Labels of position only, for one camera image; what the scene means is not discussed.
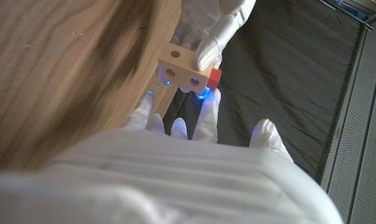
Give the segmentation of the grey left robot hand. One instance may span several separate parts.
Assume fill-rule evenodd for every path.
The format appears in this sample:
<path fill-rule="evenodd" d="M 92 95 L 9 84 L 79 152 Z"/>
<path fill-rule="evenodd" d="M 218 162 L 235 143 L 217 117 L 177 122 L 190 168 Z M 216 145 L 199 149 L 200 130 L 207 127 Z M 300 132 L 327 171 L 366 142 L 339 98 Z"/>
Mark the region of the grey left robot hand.
<path fill-rule="evenodd" d="M 222 51 L 250 17 L 255 0 L 185 0 L 171 41 L 158 57 L 159 83 L 194 91 L 200 99 L 219 97 Z"/>

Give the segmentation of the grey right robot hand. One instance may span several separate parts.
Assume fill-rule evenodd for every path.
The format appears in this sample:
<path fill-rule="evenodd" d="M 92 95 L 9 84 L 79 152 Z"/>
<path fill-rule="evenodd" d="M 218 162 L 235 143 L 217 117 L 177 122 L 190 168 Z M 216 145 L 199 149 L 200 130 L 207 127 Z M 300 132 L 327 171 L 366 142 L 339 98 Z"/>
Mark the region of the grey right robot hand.
<path fill-rule="evenodd" d="M 0 172 L 0 223 L 342 223 L 327 193 L 259 121 L 247 147 L 217 142 L 211 91 L 192 138 L 170 134 L 146 93 L 120 129 L 102 131 L 32 172 Z"/>

